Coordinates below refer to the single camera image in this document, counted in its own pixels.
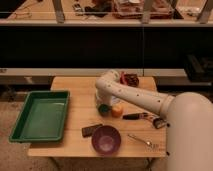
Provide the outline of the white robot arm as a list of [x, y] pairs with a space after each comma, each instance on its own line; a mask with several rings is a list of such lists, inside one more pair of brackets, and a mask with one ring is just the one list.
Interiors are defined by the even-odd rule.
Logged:
[[213, 171], [213, 103], [205, 96], [184, 92], [171, 96], [119, 83], [120, 74], [109, 70], [96, 80], [97, 101], [115, 96], [165, 117], [167, 171]]

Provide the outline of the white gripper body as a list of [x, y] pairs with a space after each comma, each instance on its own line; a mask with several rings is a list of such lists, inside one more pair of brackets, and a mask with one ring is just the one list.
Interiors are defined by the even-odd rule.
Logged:
[[95, 98], [96, 98], [96, 104], [98, 106], [102, 104], [107, 106], [112, 106], [118, 102], [118, 99], [115, 96], [111, 96], [107, 94], [96, 93]]

